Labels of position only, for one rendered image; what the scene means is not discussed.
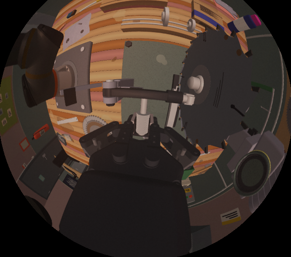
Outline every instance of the green cutting mat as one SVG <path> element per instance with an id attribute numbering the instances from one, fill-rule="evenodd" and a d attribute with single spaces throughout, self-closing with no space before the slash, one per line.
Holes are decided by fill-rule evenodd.
<path id="1" fill-rule="evenodd" d="M 18 123 L 14 110 L 11 76 L 2 79 L 0 86 L 0 134 L 4 135 Z"/>

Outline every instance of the paper sheet with holes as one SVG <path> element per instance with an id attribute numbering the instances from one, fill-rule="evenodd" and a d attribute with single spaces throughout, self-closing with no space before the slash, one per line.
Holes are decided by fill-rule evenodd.
<path id="1" fill-rule="evenodd" d="M 65 51 L 70 45 L 76 43 L 81 38 L 89 34 L 89 23 L 91 19 L 91 13 L 83 17 L 81 20 L 74 23 L 65 31 L 63 50 Z"/>

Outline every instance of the wooden tabletop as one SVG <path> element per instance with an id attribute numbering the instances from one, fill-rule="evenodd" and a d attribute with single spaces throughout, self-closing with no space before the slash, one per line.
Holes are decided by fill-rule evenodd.
<path id="1" fill-rule="evenodd" d="M 60 10 L 53 28 L 61 31 L 65 35 L 65 31 L 71 25 L 91 13 L 89 34 L 67 47 L 65 51 L 92 41 L 90 84 L 101 83 L 108 79 L 122 78 L 123 49 L 126 41 L 155 41 L 185 48 L 190 47 L 190 42 L 197 38 L 196 34 L 189 33 L 187 30 L 183 31 L 172 27 L 164 27 L 162 22 L 160 22 L 160 26 L 150 24 L 121 25 L 122 19 L 161 19 L 161 13 L 165 6 L 170 10 L 170 21 L 183 25 L 187 25 L 188 20 L 191 18 L 193 8 L 199 7 L 205 11 L 205 14 L 209 18 L 221 24 L 227 35 L 231 33 L 227 28 L 227 23 L 237 19 L 227 10 L 218 6 L 214 0 L 73 0 Z M 77 10 L 76 14 L 67 19 L 67 15 L 73 10 Z M 172 23 L 169 23 L 169 25 L 182 27 Z M 196 28 L 202 32 L 208 27 L 211 28 L 211 26 L 196 22 Z M 244 32 L 237 33 L 237 39 L 239 40 L 243 53 L 246 53 L 248 48 Z M 63 52 L 62 42 L 57 56 Z M 121 101 L 113 107 L 108 107 L 103 103 L 102 87 L 92 88 L 90 92 L 92 103 L 91 114 L 58 109 L 55 98 L 46 101 L 55 132 L 68 134 L 72 138 L 72 141 L 67 141 L 67 146 L 63 145 L 63 148 L 69 156 L 87 165 L 89 158 L 85 156 L 79 143 L 79 138 L 84 136 L 84 118 L 88 115 L 95 115 L 103 119 L 106 123 L 112 121 L 122 123 Z M 78 121 L 57 124 L 57 121 L 73 117 L 77 117 Z"/>

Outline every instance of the metal mounting plate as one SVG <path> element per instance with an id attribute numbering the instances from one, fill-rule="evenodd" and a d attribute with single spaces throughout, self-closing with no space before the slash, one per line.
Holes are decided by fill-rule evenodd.
<path id="1" fill-rule="evenodd" d="M 75 48 L 65 51 L 64 53 L 56 57 L 54 69 L 57 69 L 58 67 L 65 65 L 67 61 L 71 61 L 73 62 L 74 66 L 77 69 L 77 78 L 78 78 L 77 86 L 90 84 L 90 62 L 91 62 L 92 46 L 93 46 L 92 42 L 87 42 Z M 66 106 L 64 95 L 56 96 L 58 109 L 91 113 L 92 106 L 91 106 L 90 89 L 76 92 L 76 97 L 77 97 L 76 104 Z"/>

